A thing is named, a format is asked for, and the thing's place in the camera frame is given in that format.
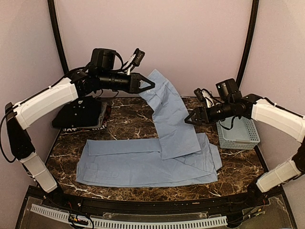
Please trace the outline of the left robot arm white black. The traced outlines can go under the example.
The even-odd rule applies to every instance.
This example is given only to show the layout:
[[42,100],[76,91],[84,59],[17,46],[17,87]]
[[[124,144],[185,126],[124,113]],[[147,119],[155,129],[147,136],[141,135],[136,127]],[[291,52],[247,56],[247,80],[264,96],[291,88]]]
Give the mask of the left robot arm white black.
[[55,207],[63,208],[67,204],[67,197],[60,192],[60,185],[36,153],[27,128],[56,108],[101,89],[139,94],[154,88],[154,82],[140,73],[132,72],[144,56],[143,51],[136,49],[129,61],[122,62],[121,67],[115,70],[114,61],[120,55],[115,50],[95,48],[86,66],[69,71],[53,85],[21,102],[6,104],[1,124],[6,125],[14,156],[7,162],[18,160],[49,194],[48,199]]

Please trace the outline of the light blue long sleeve shirt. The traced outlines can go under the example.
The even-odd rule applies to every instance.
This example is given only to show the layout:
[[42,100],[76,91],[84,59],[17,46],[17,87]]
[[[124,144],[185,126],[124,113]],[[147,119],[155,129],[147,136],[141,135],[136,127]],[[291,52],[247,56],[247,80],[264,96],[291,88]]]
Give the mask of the light blue long sleeve shirt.
[[158,70],[155,87],[140,93],[152,108],[157,138],[88,140],[77,164],[78,183],[102,187],[177,187],[218,180],[218,147],[185,123],[182,98]]

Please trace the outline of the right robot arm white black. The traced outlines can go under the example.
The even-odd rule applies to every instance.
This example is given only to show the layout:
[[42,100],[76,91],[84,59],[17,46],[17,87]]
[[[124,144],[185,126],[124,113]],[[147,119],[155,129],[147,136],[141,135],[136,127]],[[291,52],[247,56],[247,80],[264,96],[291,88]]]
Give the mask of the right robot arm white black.
[[272,126],[301,145],[297,153],[276,168],[264,173],[248,186],[243,203],[253,207],[272,188],[297,179],[305,173],[305,118],[289,111],[268,98],[255,94],[242,96],[234,79],[216,84],[221,102],[211,107],[197,107],[185,118],[192,125],[211,124],[229,117],[245,117]]

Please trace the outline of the light blue plastic basket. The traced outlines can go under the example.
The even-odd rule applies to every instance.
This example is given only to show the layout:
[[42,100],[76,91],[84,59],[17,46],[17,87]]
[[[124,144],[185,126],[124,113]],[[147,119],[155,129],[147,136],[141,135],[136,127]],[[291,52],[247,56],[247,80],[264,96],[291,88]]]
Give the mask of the light blue plastic basket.
[[252,150],[260,143],[260,137],[253,120],[232,117],[216,123],[220,148]]

